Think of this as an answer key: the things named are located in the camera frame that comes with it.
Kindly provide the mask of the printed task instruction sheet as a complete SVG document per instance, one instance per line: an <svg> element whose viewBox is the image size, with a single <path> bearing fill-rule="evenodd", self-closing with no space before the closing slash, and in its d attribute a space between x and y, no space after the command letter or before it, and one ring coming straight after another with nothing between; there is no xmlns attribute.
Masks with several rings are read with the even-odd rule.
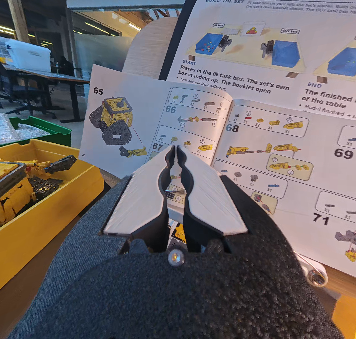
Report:
<svg viewBox="0 0 356 339"><path fill-rule="evenodd" d="M355 120L356 0L186 0L169 81Z"/></svg>

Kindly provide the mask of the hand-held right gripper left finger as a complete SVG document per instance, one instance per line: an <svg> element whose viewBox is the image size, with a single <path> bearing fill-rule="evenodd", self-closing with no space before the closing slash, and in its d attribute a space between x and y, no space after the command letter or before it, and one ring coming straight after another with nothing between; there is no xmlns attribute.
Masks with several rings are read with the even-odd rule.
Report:
<svg viewBox="0 0 356 339"><path fill-rule="evenodd" d="M155 252L166 250L169 229L165 190L171 182L174 158L175 146L169 146L132 174L104 234L143 239Z"/></svg>

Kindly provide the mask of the yellow tracked toy vehicle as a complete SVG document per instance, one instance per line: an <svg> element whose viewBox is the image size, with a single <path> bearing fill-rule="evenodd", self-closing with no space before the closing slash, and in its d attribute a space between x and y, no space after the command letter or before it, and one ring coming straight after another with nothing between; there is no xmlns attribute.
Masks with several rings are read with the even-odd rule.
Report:
<svg viewBox="0 0 356 339"><path fill-rule="evenodd" d="M52 178L56 172L69 170L76 162L74 155L51 163L38 160L0 163L0 225L18 213L46 198L63 182Z"/></svg>

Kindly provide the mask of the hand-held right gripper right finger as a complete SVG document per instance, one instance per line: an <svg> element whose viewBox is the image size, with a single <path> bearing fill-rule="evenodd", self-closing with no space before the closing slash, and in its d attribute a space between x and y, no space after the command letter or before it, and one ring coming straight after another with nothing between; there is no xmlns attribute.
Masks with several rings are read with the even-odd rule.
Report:
<svg viewBox="0 0 356 339"><path fill-rule="evenodd" d="M199 252L211 239L247 233L222 175L185 147L177 146L177 159L187 193L183 228L188 251Z"/></svg>

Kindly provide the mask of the bubble wrap sheet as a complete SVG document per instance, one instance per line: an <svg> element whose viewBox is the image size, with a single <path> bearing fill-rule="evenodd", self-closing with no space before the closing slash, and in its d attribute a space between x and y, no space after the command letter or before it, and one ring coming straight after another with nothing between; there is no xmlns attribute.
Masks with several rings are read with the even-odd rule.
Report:
<svg viewBox="0 0 356 339"><path fill-rule="evenodd" d="M18 129L15 129L9 117L0 114L0 145L48 135L49 132L27 124L19 124Z"/></svg>

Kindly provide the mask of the wooden post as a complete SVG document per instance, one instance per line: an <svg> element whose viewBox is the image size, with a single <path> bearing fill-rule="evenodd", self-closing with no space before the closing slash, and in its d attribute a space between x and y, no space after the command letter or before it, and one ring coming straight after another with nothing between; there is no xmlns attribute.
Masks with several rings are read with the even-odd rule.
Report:
<svg viewBox="0 0 356 339"><path fill-rule="evenodd" d="M27 22L21 0L7 0L14 23L16 36L19 41L30 43Z"/></svg>

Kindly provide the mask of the white book stand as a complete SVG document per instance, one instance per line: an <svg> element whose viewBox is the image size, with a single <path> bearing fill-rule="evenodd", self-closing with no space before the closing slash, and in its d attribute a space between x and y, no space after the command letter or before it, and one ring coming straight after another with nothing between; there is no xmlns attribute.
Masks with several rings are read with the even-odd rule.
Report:
<svg viewBox="0 0 356 339"><path fill-rule="evenodd" d="M164 17L142 28L132 40L122 71L158 79L177 21L177 17ZM325 288L330 295L355 298L355 277L327 265L324 267L328 275Z"/></svg>

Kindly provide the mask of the black office chair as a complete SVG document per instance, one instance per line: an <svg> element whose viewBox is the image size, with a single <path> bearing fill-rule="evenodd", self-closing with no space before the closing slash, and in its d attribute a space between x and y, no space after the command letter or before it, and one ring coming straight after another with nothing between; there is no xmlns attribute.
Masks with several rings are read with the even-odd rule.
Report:
<svg viewBox="0 0 356 339"><path fill-rule="evenodd" d="M24 85L14 85L10 73L0 64L1 75L1 97L9 101L18 101L22 107L6 112L6 114L17 114L21 111L28 110L29 115L33 116L33 111L40 111L42 114L49 114L52 119L57 119L56 115L48 111L44 106L44 91L29 86L30 74L22 74Z"/></svg>

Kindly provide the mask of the open instruction booklet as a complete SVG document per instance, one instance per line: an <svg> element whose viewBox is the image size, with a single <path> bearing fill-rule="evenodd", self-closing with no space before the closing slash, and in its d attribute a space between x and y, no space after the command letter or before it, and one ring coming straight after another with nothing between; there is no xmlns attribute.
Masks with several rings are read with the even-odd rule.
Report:
<svg viewBox="0 0 356 339"><path fill-rule="evenodd" d="M80 158L121 178L169 146L229 177L296 252L355 276L355 121L93 66Z"/></svg>

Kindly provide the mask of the yellow printed leaflet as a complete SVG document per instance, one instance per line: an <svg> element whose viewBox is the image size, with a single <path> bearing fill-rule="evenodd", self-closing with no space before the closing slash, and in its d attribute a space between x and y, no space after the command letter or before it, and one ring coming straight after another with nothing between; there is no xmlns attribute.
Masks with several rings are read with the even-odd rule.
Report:
<svg viewBox="0 0 356 339"><path fill-rule="evenodd" d="M183 224L181 224L181 223L177 223L176 224L176 226L174 227L174 230L173 230L173 232L171 234L171 237L183 242L184 244L186 244Z"/></svg>

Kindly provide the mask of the yellow bin with toy vehicle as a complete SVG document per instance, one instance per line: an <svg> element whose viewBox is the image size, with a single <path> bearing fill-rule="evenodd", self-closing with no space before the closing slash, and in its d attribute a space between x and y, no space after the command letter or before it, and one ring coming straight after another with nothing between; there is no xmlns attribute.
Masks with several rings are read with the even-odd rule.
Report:
<svg viewBox="0 0 356 339"><path fill-rule="evenodd" d="M1 159L7 162L54 163L68 155L77 161L69 170L38 175L44 180L62 180L58 190L3 225L0 230L3 287L65 226L67 226L104 188L98 167L79 159L79 150L31 139L1 147Z"/></svg>

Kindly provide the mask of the green plastic bin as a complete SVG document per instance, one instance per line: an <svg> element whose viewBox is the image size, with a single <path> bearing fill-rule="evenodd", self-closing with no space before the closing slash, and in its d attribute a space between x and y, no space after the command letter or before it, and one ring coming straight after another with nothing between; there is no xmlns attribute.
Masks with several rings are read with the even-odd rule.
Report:
<svg viewBox="0 0 356 339"><path fill-rule="evenodd" d="M36 118L33 116L29 116L26 119L20 119L18 117L11 117L9 119L10 119L12 126L14 126L15 129L18 129L19 124L27 124L27 125L37 127L39 129L42 129L42 130L50 133L50 135L48 135L48 136L36 137L33 139L52 142L52 143L56 143L56 144L60 144L60 145L64 145L64 146L71 146L71 130L68 128L65 128L58 124L51 123L46 120L39 119L39 118ZM25 145L25 144L28 144L29 141L30 141L30 139L13 142L13 143Z"/></svg>

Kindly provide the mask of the white storage container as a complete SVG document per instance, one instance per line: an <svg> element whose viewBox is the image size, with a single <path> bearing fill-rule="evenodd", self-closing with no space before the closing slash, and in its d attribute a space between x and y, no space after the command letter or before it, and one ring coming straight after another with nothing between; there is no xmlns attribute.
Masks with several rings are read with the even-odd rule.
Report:
<svg viewBox="0 0 356 339"><path fill-rule="evenodd" d="M5 46L17 68L51 72L51 51L48 48L14 39L6 40Z"/></svg>

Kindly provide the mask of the wooden office table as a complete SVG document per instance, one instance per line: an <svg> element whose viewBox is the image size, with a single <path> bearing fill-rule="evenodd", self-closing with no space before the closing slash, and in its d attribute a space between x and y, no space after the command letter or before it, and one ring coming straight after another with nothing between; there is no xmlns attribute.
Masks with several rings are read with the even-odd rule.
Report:
<svg viewBox="0 0 356 339"><path fill-rule="evenodd" d="M61 120L61 123L71 123L71 122L81 122L84 121L83 118L80 118L79 115L79 107L78 107L78 99L75 86L76 85L84 85L88 84L89 81L85 79L76 78L74 76L56 74L51 72L36 72L24 69L17 69L11 67L10 69L6 69L10 75L11 80L14 85L22 85L24 86L24 79L22 78L22 74L30 74L29 86L33 88L38 88L44 91L45 103L44 106L48 111L52 110L61 110L62 108L53 106L50 99L50 91L48 84L50 81L60 81L62 83L68 84L70 87L70 97L72 101L72 109L73 109L73 119Z"/></svg>

